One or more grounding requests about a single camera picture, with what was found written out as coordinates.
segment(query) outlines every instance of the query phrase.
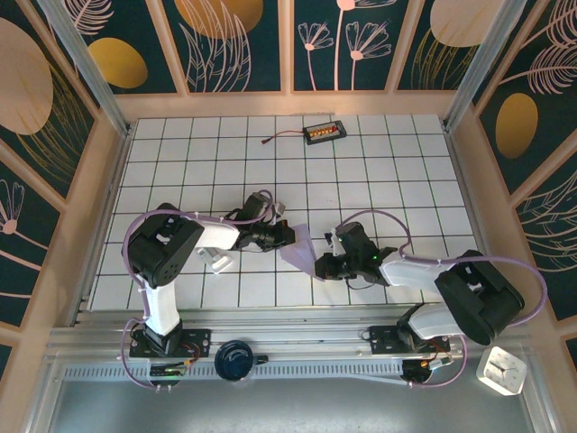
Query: leaf illustration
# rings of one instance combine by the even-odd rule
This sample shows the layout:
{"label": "leaf illustration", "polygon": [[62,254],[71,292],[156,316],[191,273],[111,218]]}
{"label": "leaf illustration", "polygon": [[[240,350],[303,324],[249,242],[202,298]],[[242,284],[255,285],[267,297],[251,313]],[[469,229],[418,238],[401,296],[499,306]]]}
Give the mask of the leaf illustration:
{"label": "leaf illustration", "polygon": [[534,93],[561,95],[577,78],[577,45],[545,48],[535,57],[530,70],[505,78],[499,85],[521,77],[528,78]]}
{"label": "leaf illustration", "polygon": [[80,34],[97,35],[114,11],[112,0],[64,0],[70,18]]}
{"label": "leaf illustration", "polygon": [[547,37],[557,47],[566,47],[577,43],[577,0],[557,1],[549,24]]}
{"label": "leaf illustration", "polygon": [[243,23],[221,3],[222,16],[207,0],[183,5],[190,32],[180,24],[188,44],[187,81],[193,92],[244,91],[251,77],[251,49]]}

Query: flower line drawing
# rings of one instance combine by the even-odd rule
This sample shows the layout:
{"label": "flower line drawing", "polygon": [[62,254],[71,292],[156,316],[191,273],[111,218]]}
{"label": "flower line drawing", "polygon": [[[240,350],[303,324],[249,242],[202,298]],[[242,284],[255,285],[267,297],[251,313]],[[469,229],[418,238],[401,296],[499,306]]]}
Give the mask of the flower line drawing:
{"label": "flower line drawing", "polygon": [[394,5],[396,2],[397,0],[336,0],[336,4],[341,11],[336,26],[336,44],[334,45],[334,90],[339,89],[339,49],[341,46],[341,30],[343,28],[344,13],[354,9]]}
{"label": "flower line drawing", "polygon": [[[22,214],[24,195],[25,189],[18,182],[14,182],[12,189],[10,189],[8,182],[4,179],[0,179],[0,236],[16,235],[30,244],[38,246],[43,250],[48,250],[46,245],[40,244],[18,231],[18,219]],[[27,260],[16,257],[15,255],[3,250],[0,250],[0,256],[5,257],[12,262],[21,264],[22,266],[34,269],[35,271],[40,271],[41,269],[41,266],[38,264],[28,262]]]}
{"label": "flower line drawing", "polygon": [[357,61],[376,59],[391,54],[391,44],[386,43],[389,38],[387,23],[366,23],[359,32],[359,22],[347,24],[345,28],[346,40],[349,45],[353,69],[351,72],[351,90],[354,90],[354,75]]}
{"label": "flower line drawing", "polygon": [[313,23],[308,27],[307,23],[298,25],[298,35],[300,40],[307,50],[308,73],[310,74],[310,82],[313,85],[313,90],[316,90],[315,76],[313,74],[313,65],[310,59],[310,52],[314,50],[322,50],[323,48],[332,47],[334,39],[329,38],[330,31],[326,27],[326,23]]}

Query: beige circle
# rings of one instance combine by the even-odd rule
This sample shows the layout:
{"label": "beige circle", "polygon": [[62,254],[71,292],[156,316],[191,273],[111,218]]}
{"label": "beige circle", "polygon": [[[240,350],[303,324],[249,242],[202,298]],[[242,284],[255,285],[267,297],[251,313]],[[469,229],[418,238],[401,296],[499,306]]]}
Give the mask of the beige circle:
{"label": "beige circle", "polygon": [[[228,10],[231,18],[235,15],[243,23],[244,31],[249,32],[259,23],[262,17],[263,4],[262,0],[206,0],[210,7],[215,11],[216,18],[218,22],[224,29],[224,12],[221,6],[221,1],[224,7]],[[179,10],[180,15],[187,22],[187,24],[192,27],[196,32],[203,34],[209,38],[222,39],[221,33],[217,30],[217,27],[209,22],[209,14],[206,13],[205,7],[198,1],[193,0],[174,0],[174,4]],[[197,22],[201,22],[205,25],[205,29],[197,28],[199,25],[195,25],[193,20],[190,18],[188,13],[188,7],[193,6],[197,12],[195,19]]]}
{"label": "beige circle", "polygon": [[116,38],[102,38],[88,47],[106,82],[119,88],[137,88],[148,78],[146,63],[131,45]]}
{"label": "beige circle", "polygon": [[523,93],[508,97],[497,115],[497,149],[514,160],[521,156],[535,137],[539,113],[533,99]]}
{"label": "beige circle", "polygon": [[435,0],[431,32],[449,47],[472,47],[485,39],[505,0]]}
{"label": "beige circle", "polygon": [[20,27],[0,18],[0,124],[13,133],[36,134],[52,110],[50,64]]}

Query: white clock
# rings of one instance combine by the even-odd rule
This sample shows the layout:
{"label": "white clock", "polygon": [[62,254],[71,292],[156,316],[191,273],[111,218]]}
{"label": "white clock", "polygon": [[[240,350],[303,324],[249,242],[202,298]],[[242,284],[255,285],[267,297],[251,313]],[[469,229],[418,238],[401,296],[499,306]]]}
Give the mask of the white clock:
{"label": "white clock", "polygon": [[527,364],[497,346],[483,352],[477,368],[477,378],[503,395],[520,394],[526,377]]}

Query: purple cable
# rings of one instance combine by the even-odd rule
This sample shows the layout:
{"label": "purple cable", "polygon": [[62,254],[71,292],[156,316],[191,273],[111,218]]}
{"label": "purple cable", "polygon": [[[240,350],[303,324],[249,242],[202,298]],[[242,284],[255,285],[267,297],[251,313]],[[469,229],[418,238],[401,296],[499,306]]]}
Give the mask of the purple cable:
{"label": "purple cable", "polygon": [[124,341],[126,340],[126,333],[128,332],[128,328],[132,324],[136,324],[136,323],[144,324],[144,323],[146,323],[146,319],[151,314],[151,308],[148,304],[148,299],[146,298],[146,291],[144,290],[144,282],[141,281],[136,276],[136,274],[133,271],[132,266],[128,262],[128,243],[130,241],[131,234],[134,232],[134,230],[136,229],[138,224],[141,221],[143,221],[143,219],[146,219],[148,217],[152,217],[154,215],[174,215],[177,217],[192,217],[193,219],[199,219],[201,221],[209,221],[209,222],[213,222],[213,223],[225,223],[225,224],[230,224],[231,226],[243,226],[245,224],[257,223],[257,222],[261,221],[264,217],[266,217],[267,214],[272,210],[272,207],[274,206],[274,198],[273,198],[272,194],[270,193],[270,191],[268,191],[267,189],[261,189],[259,191],[259,193],[264,193],[264,194],[269,196],[269,200],[270,200],[269,205],[267,206],[266,210],[262,213],[262,215],[254,218],[254,219],[249,219],[247,221],[231,221],[229,219],[224,219],[223,217],[222,218],[221,217],[215,218],[212,216],[200,216],[198,213],[183,212],[181,210],[156,209],[156,210],[152,210],[150,212],[145,212],[144,214],[137,216],[136,219],[134,219],[134,221],[128,226],[128,229],[126,230],[126,235],[124,235],[124,241],[123,241],[124,267],[128,271],[128,274],[132,277],[132,279],[134,281],[136,281],[136,283],[140,287],[139,292],[141,293],[141,296],[142,296],[142,305],[144,306],[144,317],[142,318],[142,320],[140,320],[138,318],[131,318],[124,325],[123,335],[122,335],[122,339],[120,342],[120,361],[123,365],[123,368],[124,368],[124,371],[126,372],[126,375],[134,384],[136,384],[142,388],[146,388],[146,389],[150,389],[150,390],[157,390],[157,387],[155,387],[154,385],[141,382],[130,373],[130,370],[128,369],[128,364],[126,363],[126,356],[124,355]]}
{"label": "purple cable", "polygon": [[527,322],[528,320],[534,318],[537,314],[539,314],[539,312],[543,309],[543,307],[545,306],[545,304],[547,302],[548,290],[547,290],[547,282],[545,281],[545,278],[543,278],[543,275],[541,275],[541,272],[539,272],[535,267],[533,267],[530,264],[527,264],[523,261],[520,261],[517,259],[511,259],[509,257],[499,257],[499,256],[494,256],[494,255],[483,255],[480,257],[458,257],[455,259],[428,259],[425,257],[416,257],[415,255],[406,254],[405,248],[407,248],[408,246],[410,246],[413,243],[411,234],[408,231],[408,227],[405,225],[405,223],[403,223],[396,216],[391,215],[389,212],[385,212],[383,210],[378,210],[378,209],[362,210],[362,211],[357,212],[356,214],[353,214],[353,215],[349,216],[348,218],[346,218],[336,228],[338,229],[338,228],[342,227],[343,225],[345,225],[346,223],[348,223],[352,219],[354,219],[354,218],[356,218],[362,214],[381,214],[381,215],[384,215],[385,217],[389,217],[389,218],[397,221],[397,223],[401,227],[403,227],[403,230],[405,230],[405,234],[407,235],[407,241],[403,245],[400,246],[400,248],[398,249],[398,253],[401,255],[401,257],[403,257],[404,259],[406,259],[410,262],[421,263],[421,264],[432,264],[432,265],[458,264],[458,263],[471,263],[471,262],[500,262],[500,263],[516,264],[517,266],[521,266],[522,268],[525,268],[528,271],[531,271],[537,277],[537,279],[539,280],[539,283],[541,284],[541,289],[542,289],[541,290],[541,298],[539,299],[539,302],[537,303],[536,307],[530,313],[528,313],[526,316],[524,316],[522,318],[518,318],[516,320],[513,320],[509,324],[510,327],[515,327],[517,325],[521,325],[521,324]]}

